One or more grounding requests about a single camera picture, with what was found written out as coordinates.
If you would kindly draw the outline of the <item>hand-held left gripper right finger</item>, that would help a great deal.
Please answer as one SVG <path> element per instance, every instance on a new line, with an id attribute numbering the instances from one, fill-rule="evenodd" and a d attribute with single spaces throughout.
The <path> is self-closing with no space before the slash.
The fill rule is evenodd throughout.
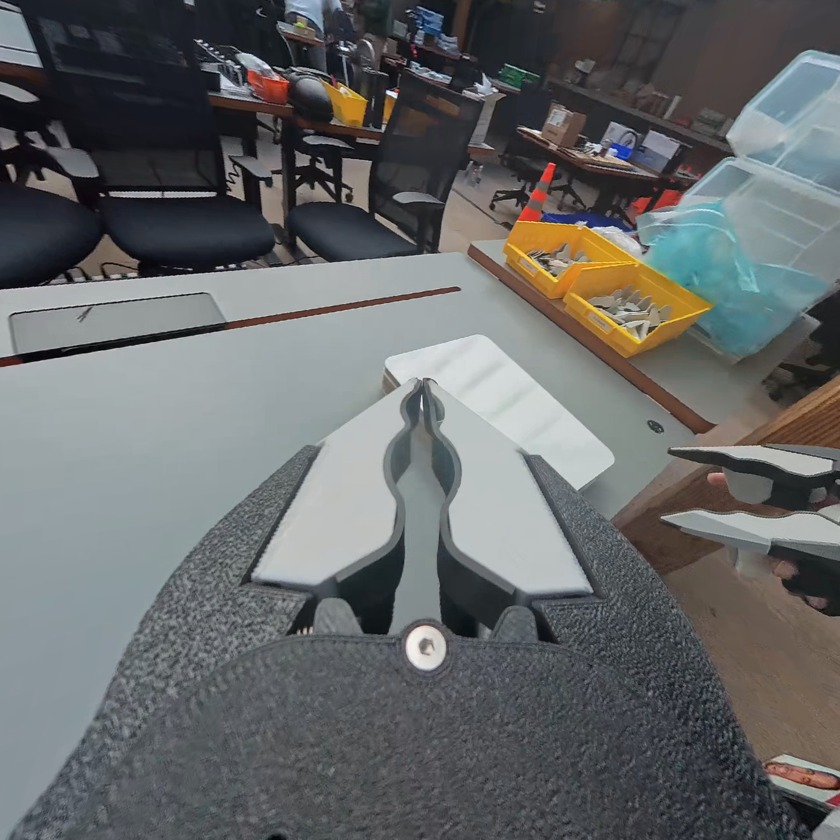
<path id="1" fill-rule="evenodd" d="M 424 422 L 444 492 L 437 577 L 448 599 L 594 594 L 525 453 L 432 379 Z"/>

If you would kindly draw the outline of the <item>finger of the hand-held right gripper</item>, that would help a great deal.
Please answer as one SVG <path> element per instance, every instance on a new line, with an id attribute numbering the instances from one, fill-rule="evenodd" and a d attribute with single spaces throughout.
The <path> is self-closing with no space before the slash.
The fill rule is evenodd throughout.
<path id="1" fill-rule="evenodd" d="M 839 454 L 782 444 L 672 447 L 668 453 L 719 468 L 729 494 L 766 506 L 814 506 L 838 498 Z"/>
<path id="2" fill-rule="evenodd" d="M 839 508 L 822 507 L 778 517 L 745 511 L 689 510 L 671 513 L 661 522 L 693 537 L 728 546 L 736 552 L 736 568 L 756 571 L 756 559 L 785 560 L 800 572 L 820 572 L 838 579 Z"/>

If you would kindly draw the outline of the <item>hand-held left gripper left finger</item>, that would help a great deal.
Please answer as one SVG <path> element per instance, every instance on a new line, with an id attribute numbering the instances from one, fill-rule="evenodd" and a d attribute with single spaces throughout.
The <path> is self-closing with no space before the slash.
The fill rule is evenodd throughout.
<path id="1" fill-rule="evenodd" d="M 269 530 L 251 581 L 278 587 L 396 587 L 405 556 L 397 482 L 411 460 L 422 383 L 410 379 L 325 437 Z"/>

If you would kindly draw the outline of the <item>stack of white panels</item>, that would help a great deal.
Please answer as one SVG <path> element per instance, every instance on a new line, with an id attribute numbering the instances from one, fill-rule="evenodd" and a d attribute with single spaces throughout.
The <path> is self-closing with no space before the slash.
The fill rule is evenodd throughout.
<path id="1" fill-rule="evenodd" d="M 583 490 L 615 464 L 597 436 L 486 335 L 473 334 L 385 359 L 388 392 L 431 379 L 531 455 Z"/>

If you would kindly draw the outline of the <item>person's right hand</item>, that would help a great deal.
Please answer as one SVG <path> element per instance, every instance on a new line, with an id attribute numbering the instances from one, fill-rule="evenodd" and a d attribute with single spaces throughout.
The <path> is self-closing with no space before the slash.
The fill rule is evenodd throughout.
<path id="1" fill-rule="evenodd" d="M 785 590 L 814 611 L 839 617 L 839 576 L 823 560 L 778 560 L 773 575 Z"/>

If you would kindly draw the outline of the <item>yellow parts bin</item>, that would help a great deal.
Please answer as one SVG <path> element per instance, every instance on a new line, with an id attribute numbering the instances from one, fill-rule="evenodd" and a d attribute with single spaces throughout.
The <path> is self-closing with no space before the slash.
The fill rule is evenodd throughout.
<path id="1" fill-rule="evenodd" d="M 566 243 L 571 244 L 573 251 L 585 251 L 592 262 L 573 265 L 560 276 L 554 277 L 527 257 L 530 250 L 554 251 Z M 548 299 L 562 299 L 583 268 L 600 264 L 631 265 L 638 262 L 638 258 L 591 228 L 543 222 L 516 222 L 502 252 L 509 268 Z"/>
<path id="2" fill-rule="evenodd" d="M 641 291 L 643 297 L 650 296 L 657 305 L 670 304 L 673 307 L 671 320 L 643 341 L 630 338 L 619 328 L 604 332 L 588 318 L 594 309 L 586 303 L 587 300 L 610 295 L 625 287 Z M 573 320 L 626 359 L 677 338 L 693 326 L 701 315 L 711 310 L 711 304 L 693 292 L 640 263 L 612 266 L 600 264 L 583 268 L 565 294 L 563 304 Z"/>

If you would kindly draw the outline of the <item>teal plastic bag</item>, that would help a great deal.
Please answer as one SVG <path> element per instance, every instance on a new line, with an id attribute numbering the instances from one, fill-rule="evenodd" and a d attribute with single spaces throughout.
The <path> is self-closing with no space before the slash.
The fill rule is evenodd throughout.
<path id="1" fill-rule="evenodd" d="M 721 202 L 668 206 L 637 216 L 645 264 L 710 305 L 696 325 L 737 360 L 787 330 L 831 288 L 827 280 L 748 255 Z"/>

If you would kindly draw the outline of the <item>pile of grey printed parts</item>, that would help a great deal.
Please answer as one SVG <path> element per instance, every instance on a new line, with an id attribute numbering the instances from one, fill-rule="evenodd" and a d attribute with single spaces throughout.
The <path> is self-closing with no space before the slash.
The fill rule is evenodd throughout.
<path id="1" fill-rule="evenodd" d="M 584 265 L 592 262 L 582 249 L 573 251 L 571 244 L 566 243 L 554 251 L 533 249 L 527 252 L 527 257 L 549 272 L 553 277 L 559 277 L 573 265 Z"/>
<path id="2" fill-rule="evenodd" d="M 586 303 L 594 309 L 588 316 L 604 332 L 623 330 L 630 338 L 643 341 L 671 320 L 673 307 L 658 305 L 631 287 L 615 290 L 607 296 L 593 297 Z"/>

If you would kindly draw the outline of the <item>large clear plastic tub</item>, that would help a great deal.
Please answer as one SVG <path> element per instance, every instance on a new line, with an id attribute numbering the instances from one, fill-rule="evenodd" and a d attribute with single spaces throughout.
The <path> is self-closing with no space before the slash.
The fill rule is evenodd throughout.
<path id="1" fill-rule="evenodd" d="M 795 57 L 741 110 L 727 141 L 736 156 L 839 190 L 839 57 Z"/>
<path id="2" fill-rule="evenodd" d="M 679 204 L 721 202 L 753 259 L 838 280 L 838 193 L 769 166 L 728 158 L 693 185 Z"/>

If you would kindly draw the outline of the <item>blue tray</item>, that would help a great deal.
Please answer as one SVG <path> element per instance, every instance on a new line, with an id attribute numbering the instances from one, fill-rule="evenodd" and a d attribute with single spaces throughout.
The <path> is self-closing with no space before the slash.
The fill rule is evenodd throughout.
<path id="1" fill-rule="evenodd" d="M 563 224 L 583 226 L 586 228 L 617 228 L 631 234 L 635 226 L 624 222 L 618 217 L 605 216 L 598 213 L 542 213 L 541 221 L 546 224 Z"/>

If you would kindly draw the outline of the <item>orange traffic cone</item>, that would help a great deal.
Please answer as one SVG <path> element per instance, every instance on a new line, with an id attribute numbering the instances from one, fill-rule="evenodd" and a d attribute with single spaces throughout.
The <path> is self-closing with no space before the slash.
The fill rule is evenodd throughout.
<path id="1" fill-rule="evenodd" d="M 537 185 L 535 185 L 526 206 L 521 210 L 518 223 L 540 223 L 542 222 L 543 206 L 548 198 L 555 171 L 555 163 L 550 162 L 545 166 Z"/>

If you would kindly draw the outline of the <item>brown work table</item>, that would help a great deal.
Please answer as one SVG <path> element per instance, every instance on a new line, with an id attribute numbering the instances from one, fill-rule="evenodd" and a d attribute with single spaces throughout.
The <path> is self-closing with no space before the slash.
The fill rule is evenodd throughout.
<path id="1" fill-rule="evenodd" d="M 334 164 L 331 172 L 320 169 L 315 172 L 327 178 L 323 190 L 338 204 L 345 198 L 352 198 L 352 190 L 343 183 L 343 155 L 369 160 L 382 138 L 383 129 L 353 127 L 337 120 L 310 120 L 289 104 L 260 100 L 250 88 L 237 87 L 225 77 L 220 77 L 220 83 L 221 91 L 208 92 L 218 130 L 221 135 L 240 141 L 244 157 L 257 161 L 259 128 L 276 131 L 284 216 L 298 204 L 299 186 L 308 184 L 307 177 L 298 176 L 296 146 L 304 140 L 311 140 L 305 154 L 313 158 L 324 154 L 326 161 Z"/>
<path id="2" fill-rule="evenodd" d="M 595 214 L 627 220 L 625 211 L 632 202 L 644 200 L 643 212 L 646 212 L 666 191 L 685 193 L 700 179 L 689 172 L 658 173 L 616 157 L 561 148 L 544 139 L 541 132 L 523 126 L 517 126 L 517 134 L 546 153 L 567 175 L 563 186 L 571 187 L 573 182 L 580 182 L 596 189 L 597 196 L 590 207 Z"/>

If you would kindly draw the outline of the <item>black office chair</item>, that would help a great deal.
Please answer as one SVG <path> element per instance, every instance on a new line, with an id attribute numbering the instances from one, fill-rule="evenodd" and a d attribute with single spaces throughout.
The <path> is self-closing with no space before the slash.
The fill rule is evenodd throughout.
<path id="1" fill-rule="evenodd" d="M 446 202 L 468 160 L 479 100 L 412 73 L 373 153 L 367 208 L 309 202 L 286 216 L 282 244 L 343 262 L 438 252 Z"/>
<path id="2" fill-rule="evenodd" d="M 70 146 L 76 185 L 143 277 L 261 260 L 274 231 L 228 193 L 223 148 L 183 2 L 19 2 Z"/>

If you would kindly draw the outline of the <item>small yellow bin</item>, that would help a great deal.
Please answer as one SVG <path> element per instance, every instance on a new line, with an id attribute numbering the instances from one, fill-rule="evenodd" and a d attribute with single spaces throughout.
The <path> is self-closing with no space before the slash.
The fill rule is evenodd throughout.
<path id="1" fill-rule="evenodd" d="M 360 128 L 368 108 L 368 99 L 340 82 L 322 80 L 332 104 L 333 117 L 344 125 Z"/>

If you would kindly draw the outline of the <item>orange bin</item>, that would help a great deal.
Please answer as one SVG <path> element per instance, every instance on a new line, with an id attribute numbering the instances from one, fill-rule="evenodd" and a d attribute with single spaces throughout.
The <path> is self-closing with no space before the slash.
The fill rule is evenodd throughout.
<path id="1" fill-rule="evenodd" d="M 263 102 L 282 105 L 288 103 L 290 82 L 272 69 L 248 70 L 248 84 L 255 96 Z"/>

